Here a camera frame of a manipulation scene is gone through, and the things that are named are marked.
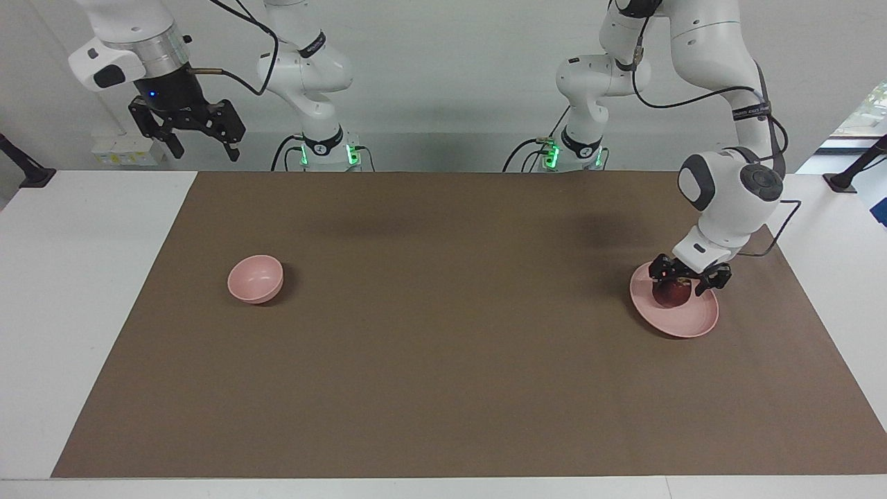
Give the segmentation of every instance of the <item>pink plate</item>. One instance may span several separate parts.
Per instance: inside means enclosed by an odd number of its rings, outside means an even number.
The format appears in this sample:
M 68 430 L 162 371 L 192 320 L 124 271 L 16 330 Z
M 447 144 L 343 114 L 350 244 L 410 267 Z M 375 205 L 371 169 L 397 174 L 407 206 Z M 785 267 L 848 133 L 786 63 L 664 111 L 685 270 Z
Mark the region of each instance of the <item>pink plate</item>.
M 673 337 L 695 338 L 705 336 L 718 323 L 718 299 L 709 289 L 701 297 L 695 293 L 690 301 L 675 308 L 665 308 L 653 298 L 653 280 L 650 279 L 648 262 L 634 271 L 632 276 L 632 302 L 638 312 L 656 329 Z
M 236 264 L 228 274 L 228 291 L 251 305 L 271 301 L 283 288 L 283 265 L 275 257 L 256 255 Z

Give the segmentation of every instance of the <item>green light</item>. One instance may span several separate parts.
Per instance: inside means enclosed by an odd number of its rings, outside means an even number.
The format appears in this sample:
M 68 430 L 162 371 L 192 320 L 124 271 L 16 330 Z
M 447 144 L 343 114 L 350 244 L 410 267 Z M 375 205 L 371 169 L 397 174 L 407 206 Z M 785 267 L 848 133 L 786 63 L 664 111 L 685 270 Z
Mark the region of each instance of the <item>green light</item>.
M 561 148 L 555 144 L 552 144 L 551 150 L 548 151 L 548 156 L 546 157 L 546 168 L 549 170 L 557 170 L 557 160 L 560 156 Z
M 354 147 L 351 144 L 346 144 L 345 149 L 348 150 L 348 161 L 351 163 L 351 166 L 360 163 L 360 153 L 354 150 Z

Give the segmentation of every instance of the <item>white table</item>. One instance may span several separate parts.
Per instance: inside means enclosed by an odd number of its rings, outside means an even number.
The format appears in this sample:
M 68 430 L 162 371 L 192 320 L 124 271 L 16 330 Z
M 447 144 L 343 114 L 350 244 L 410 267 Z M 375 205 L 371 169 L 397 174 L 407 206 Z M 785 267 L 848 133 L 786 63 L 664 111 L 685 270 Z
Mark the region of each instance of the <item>white table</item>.
M 0 213 L 0 498 L 877 498 L 868 477 L 49 479 L 136 301 L 191 172 L 61 171 Z M 851 195 L 793 175 L 781 246 L 887 426 L 887 232 Z M 789 207 L 780 209 L 778 227 Z

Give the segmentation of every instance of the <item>black metal stand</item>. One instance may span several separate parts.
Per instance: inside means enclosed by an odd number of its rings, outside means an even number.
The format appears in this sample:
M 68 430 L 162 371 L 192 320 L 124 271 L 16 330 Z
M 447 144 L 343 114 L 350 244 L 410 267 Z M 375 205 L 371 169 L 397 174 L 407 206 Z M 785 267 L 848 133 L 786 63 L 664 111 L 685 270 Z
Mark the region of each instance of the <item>black metal stand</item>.
M 50 183 L 55 170 L 52 168 L 44 168 L 40 163 L 34 161 L 31 156 L 13 145 L 9 139 L 0 133 L 0 150 L 2 150 L 9 159 L 25 172 L 25 181 L 21 183 L 22 188 L 39 188 Z
M 881 137 L 844 173 L 826 173 L 822 177 L 836 193 L 856 194 L 853 179 L 871 164 L 878 156 L 887 154 L 887 135 Z

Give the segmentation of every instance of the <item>brown table mat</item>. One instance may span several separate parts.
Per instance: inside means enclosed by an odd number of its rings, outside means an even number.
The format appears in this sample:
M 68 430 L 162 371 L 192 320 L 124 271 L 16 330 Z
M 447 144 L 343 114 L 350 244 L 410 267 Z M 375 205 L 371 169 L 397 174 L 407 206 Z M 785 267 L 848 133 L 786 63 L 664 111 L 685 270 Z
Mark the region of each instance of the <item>brown table mat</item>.
M 697 216 L 673 173 L 201 173 L 53 476 L 887 473 L 779 251 L 707 337 L 634 311 Z M 225 288 L 257 253 L 269 306 Z

